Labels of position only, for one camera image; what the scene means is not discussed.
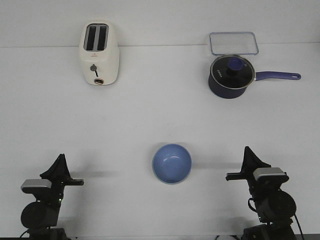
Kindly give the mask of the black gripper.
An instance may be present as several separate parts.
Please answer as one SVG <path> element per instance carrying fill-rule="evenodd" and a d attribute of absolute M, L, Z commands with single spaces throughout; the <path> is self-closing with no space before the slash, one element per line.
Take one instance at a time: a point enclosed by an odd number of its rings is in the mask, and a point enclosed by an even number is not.
<path fill-rule="evenodd" d="M 258 168 L 270 168 L 271 165 L 260 160 L 249 146 L 244 148 L 243 162 L 241 172 L 227 173 L 225 179 L 227 181 L 246 180 L 249 193 L 253 200 L 263 200 L 275 191 L 275 186 L 256 181 L 253 172 Z"/>
<path fill-rule="evenodd" d="M 41 177 L 41 180 L 48 180 L 51 183 L 51 187 L 48 190 L 40 190 L 37 196 L 38 201 L 45 203 L 60 203 L 64 198 L 66 186 L 84 185 L 83 179 L 73 179 L 71 177 L 65 154 L 60 154 L 51 167 L 39 176 Z"/>

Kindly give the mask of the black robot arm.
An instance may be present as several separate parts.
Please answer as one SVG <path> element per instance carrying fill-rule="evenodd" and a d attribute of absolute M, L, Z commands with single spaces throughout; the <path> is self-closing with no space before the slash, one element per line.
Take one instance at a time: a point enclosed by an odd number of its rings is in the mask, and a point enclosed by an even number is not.
<path fill-rule="evenodd" d="M 286 172 L 263 162 L 246 146 L 240 172 L 227 173 L 225 179 L 247 181 L 251 196 L 247 204 L 261 223 L 245 228 L 242 240 L 296 239 L 291 225 L 297 205 L 290 194 L 281 190 L 281 185 L 290 179 Z"/>
<path fill-rule="evenodd" d="M 40 174 L 39 179 L 26 179 L 20 189 L 32 194 L 35 201 L 21 212 L 20 221 L 27 228 L 29 240 L 68 240 L 64 228 L 56 228 L 64 189 L 66 186 L 82 186 L 83 179 L 70 175 L 66 156 L 61 153 L 52 166 Z"/>

